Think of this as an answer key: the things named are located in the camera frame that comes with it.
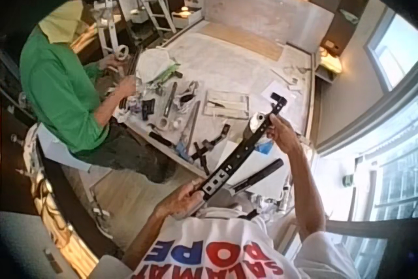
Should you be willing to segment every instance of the dark shorts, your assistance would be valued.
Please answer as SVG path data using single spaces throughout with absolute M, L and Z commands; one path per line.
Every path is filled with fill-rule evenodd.
M 154 183 L 163 183 L 176 170 L 173 160 L 150 144 L 140 144 L 114 119 L 111 119 L 109 134 L 100 146 L 72 154 L 92 165 L 116 170 L 130 169 Z

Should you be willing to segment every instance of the tape roll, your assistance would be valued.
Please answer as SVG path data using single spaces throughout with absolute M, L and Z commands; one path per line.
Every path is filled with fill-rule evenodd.
M 114 51 L 115 58 L 119 61 L 123 61 L 127 58 L 129 54 L 129 48 L 126 45 L 120 45 Z
M 169 128 L 169 121 L 166 117 L 161 117 L 157 122 L 157 128 L 166 131 Z
M 180 129 L 180 128 L 183 126 L 183 123 L 184 123 L 184 120 L 183 120 L 183 119 L 181 119 L 181 118 L 177 118 L 177 119 L 175 119 L 175 120 L 174 120 L 174 122 L 172 123 L 172 127 L 173 127 L 175 130 L 178 130 L 178 129 Z

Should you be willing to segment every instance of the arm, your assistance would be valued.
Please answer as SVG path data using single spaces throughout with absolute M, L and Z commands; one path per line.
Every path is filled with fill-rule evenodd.
M 107 55 L 103 59 L 100 59 L 96 62 L 91 62 L 84 66 L 84 70 L 87 73 L 87 76 L 90 80 L 95 83 L 96 80 L 101 76 L 103 70 L 108 67 L 118 68 L 124 67 L 127 65 L 129 58 L 124 61 L 119 61 L 116 59 L 114 54 Z
M 193 193 L 202 181 L 200 179 L 194 180 L 180 186 L 156 206 L 144 227 L 125 252 L 122 259 L 125 265 L 133 271 L 136 269 L 151 248 L 151 245 L 157 240 L 167 216 L 184 214 L 202 201 L 203 192 Z
M 91 62 L 85 66 L 83 66 L 85 72 L 87 73 L 87 76 L 89 77 L 89 79 L 93 82 L 96 83 L 96 80 L 100 77 L 101 75 L 101 70 L 99 68 L 99 63 L 98 62 Z
M 48 61 L 32 69 L 26 92 L 40 111 L 40 118 L 46 117 L 59 139 L 69 147 L 78 150 L 97 147 L 104 129 L 81 104 L 60 64 Z
M 325 230 L 325 213 L 321 196 L 310 172 L 308 160 L 296 133 L 290 123 L 282 117 L 270 116 L 273 127 L 268 137 L 274 139 L 279 148 L 289 157 L 291 173 L 295 185 L 295 210 L 300 226 L 300 238 Z
M 110 94 L 101 105 L 95 110 L 94 118 L 97 123 L 104 127 L 111 119 L 113 112 L 124 98 L 134 95 L 136 92 L 135 77 L 133 75 L 125 77 L 117 88 Z

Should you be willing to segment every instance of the wooden floor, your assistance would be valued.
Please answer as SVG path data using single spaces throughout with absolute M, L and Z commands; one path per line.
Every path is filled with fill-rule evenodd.
M 81 203 L 92 215 L 78 171 L 66 169 L 65 173 Z M 195 174 L 181 167 L 166 184 L 154 184 L 145 176 L 128 170 L 112 171 L 106 175 L 93 190 L 101 208 L 111 214 L 109 229 L 116 245 L 125 251 L 156 204 L 194 178 Z

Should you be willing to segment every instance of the white tape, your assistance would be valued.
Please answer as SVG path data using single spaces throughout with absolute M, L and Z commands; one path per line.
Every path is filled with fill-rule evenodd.
M 169 121 L 166 117 L 161 117 L 157 122 L 157 128 L 166 131 L 169 128 Z

